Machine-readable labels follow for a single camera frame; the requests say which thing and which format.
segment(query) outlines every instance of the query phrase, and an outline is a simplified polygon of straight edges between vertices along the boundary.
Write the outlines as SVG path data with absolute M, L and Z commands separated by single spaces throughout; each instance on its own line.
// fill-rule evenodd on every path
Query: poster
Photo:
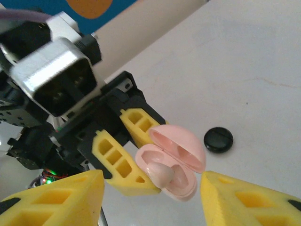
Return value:
M 55 15 L 62 11 L 79 24 L 83 34 L 95 32 L 137 0 L 1 0 L 5 8 L 39 7 Z

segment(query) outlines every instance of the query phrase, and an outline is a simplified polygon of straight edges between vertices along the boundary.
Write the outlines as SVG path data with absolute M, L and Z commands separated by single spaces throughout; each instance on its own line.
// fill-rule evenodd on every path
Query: yellow plastic part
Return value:
M 121 110 L 120 119 L 129 131 L 138 148 L 146 144 L 153 144 L 147 131 L 154 126 L 160 125 L 141 108 Z
M 129 153 L 106 130 L 97 131 L 92 154 L 110 171 L 107 182 L 124 195 L 158 194 L 148 176 L 137 166 Z
M 101 170 L 77 174 L 7 197 L 21 200 L 0 215 L 1 226 L 96 226 L 103 201 Z
M 207 226 L 301 226 L 301 199 L 215 172 L 204 172 L 201 197 Z

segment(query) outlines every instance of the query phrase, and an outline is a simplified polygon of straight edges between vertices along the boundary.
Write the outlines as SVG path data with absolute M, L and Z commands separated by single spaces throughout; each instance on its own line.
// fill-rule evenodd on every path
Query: blue background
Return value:
M 66 0 L 1 0 L 5 8 L 28 9 L 39 7 L 44 13 L 55 15 L 62 11 L 71 16 L 79 24 L 83 34 L 89 34 L 109 22 L 137 0 L 113 0 L 108 10 L 96 19 L 86 19 L 78 15 Z

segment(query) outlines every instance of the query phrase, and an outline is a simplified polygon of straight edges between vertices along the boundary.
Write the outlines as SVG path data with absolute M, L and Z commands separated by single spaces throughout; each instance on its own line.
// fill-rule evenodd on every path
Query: earbud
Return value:
M 160 189 L 166 187 L 174 178 L 174 170 L 159 162 L 150 162 L 146 171 L 154 185 Z

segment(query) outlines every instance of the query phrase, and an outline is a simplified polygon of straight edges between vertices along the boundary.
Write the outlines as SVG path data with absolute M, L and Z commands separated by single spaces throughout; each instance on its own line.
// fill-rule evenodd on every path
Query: case lid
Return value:
M 203 146 L 192 132 L 175 125 L 156 126 L 148 132 L 152 141 L 177 161 L 197 173 L 205 170 Z

